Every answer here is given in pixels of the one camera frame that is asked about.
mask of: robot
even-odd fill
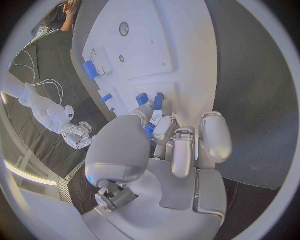
[[[171,101],[164,99],[162,118],[152,134],[157,147],[150,158],[151,140],[144,128],[155,111],[153,100],[117,117],[90,138],[92,128],[87,122],[70,123],[75,114],[71,106],[64,108],[38,95],[34,86],[10,73],[3,91],[31,108],[42,125],[62,134],[71,147],[90,145],[85,175],[100,190],[95,195],[98,206],[85,214],[84,221],[95,235],[212,239],[218,232],[225,220],[227,196],[222,176],[214,168],[232,153],[230,132],[219,112],[201,118],[200,157],[195,160],[195,128],[179,126]]]

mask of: light strip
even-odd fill
[[[3,93],[3,91],[1,91],[1,97],[2,97],[2,100],[3,100],[3,103],[6,105],[7,104],[7,100],[6,100],[6,97]]]
[[[39,178],[36,176],[32,176],[26,172],[23,172],[17,168],[15,168],[13,165],[10,165],[7,161],[4,161],[5,165],[7,167],[8,170],[10,170],[12,173],[17,174],[18,176],[20,176],[21,178],[33,181],[35,183],[39,183],[39,184],[46,184],[46,185],[51,185],[51,186],[57,186],[58,184],[55,181],[50,181],[50,180],[46,180],[43,178]]]

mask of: blue block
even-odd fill
[[[154,109],[155,110],[162,110],[163,108],[163,100],[164,100],[164,95],[162,93],[158,93],[157,96],[155,97],[154,100]]]
[[[152,140],[152,138],[153,138],[152,134],[153,134],[153,131],[154,131],[155,127],[156,126],[153,123],[151,123],[151,122],[149,122],[147,124],[147,126],[145,127],[145,132],[148,135],[148,137],[149,137],[150,140]]]
[[[105,104],[109,99],[112,99],[112,98],[113,98],[113,96],[109,93],[109,94],[107,94],[106,96],[102,97],[102,98],[100,99],[100,102],[101,102],[102,104]]]
[[[142,105],[146,104],[149,101],[148,96],[147,96],[146,93],[141,93],[135,99],[137,100],[137,103],[138,103],[139,106],[142,106]]]
[[[93,64],[93,62],[87,61],[83,64],[84,70],[86,71],[89,79],[93,80],[94,78],[99,76],[99,73],[96,70],[95,65]]]

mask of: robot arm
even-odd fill
[[[17,98],[23,106],[31,108],[36,120],[50,131],[62,134],[72,148],[82,149],[92,143],[92,127],[87,122],[81,122],[79,126],[70,123],[75,114],[72,106],[64,108],[49,98],[40,96],[34,86],[22,83],[11,73],[8,73],[3,92]]]

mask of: round hole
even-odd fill
[[[122,22],[119,28],[120,34],[123,37],[126,37],[129,33],[129,26],[126,22]]]

